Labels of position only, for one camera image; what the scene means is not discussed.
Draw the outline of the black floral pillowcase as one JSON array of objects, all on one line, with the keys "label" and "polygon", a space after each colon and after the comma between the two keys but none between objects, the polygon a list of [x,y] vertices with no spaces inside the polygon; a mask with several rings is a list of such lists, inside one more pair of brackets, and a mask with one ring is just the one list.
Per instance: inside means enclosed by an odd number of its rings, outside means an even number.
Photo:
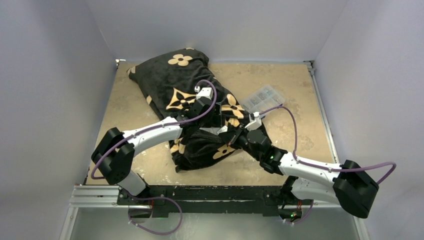
[{"label": "black floral pillowcase", "polygon": [[[231,129],[249,123],[249,112],[217,80],[209,69],[209,58],[199,50],[187,47],[171,51],[133,66],[126,73],[160,120],[187,111],[196,100],[196,86],[214,85],[224,126]],[[211,167],[241,149],[228,146],[218,135],[201,128],[190,137],[169,142],[176,172]]]}]

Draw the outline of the white pillow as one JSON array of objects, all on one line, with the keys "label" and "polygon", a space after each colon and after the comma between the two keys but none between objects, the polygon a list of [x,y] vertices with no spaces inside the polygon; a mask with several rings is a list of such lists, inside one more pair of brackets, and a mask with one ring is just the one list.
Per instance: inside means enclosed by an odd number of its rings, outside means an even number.
[{"label": "white pillow", "polygon": [[219,135],[228,131],[228,127],[225,125],[222,127],[202,127],[200,129],[214,135]]}]

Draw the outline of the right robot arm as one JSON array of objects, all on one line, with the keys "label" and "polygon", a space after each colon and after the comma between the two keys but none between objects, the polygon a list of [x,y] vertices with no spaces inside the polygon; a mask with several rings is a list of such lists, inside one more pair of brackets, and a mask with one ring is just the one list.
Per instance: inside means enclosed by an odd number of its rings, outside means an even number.
[{"label": "right robot arm", "polygon": [[347,213],[366,219],[379,191],[379,184],[356,162],[320,162],[272,144],[261,130],[223,126],[217,135],[232,148],[247,152],[270,174],[287,176],[280,196],[288,204],[298,200],[318,200],[342,207]]}]

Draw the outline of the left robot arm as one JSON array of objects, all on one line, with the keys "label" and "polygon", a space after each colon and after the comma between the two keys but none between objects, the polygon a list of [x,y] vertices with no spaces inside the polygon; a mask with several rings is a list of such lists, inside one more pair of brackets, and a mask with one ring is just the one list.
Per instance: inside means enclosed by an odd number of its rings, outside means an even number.
[{"label": "left robot arm", "polygon": [[94,167],[91,178],[100,179],[109,185],[117,185],[127,192],[138,205],[146,203],[150,197],[150,186],[132,171],[134,158],[142,151],[158,144],[189,138],[204,125],[221,118],[221,104],[216,99],[200,97],[190,108],[181,113],[142,128],[119,131],[109,129],[91,155]]}]

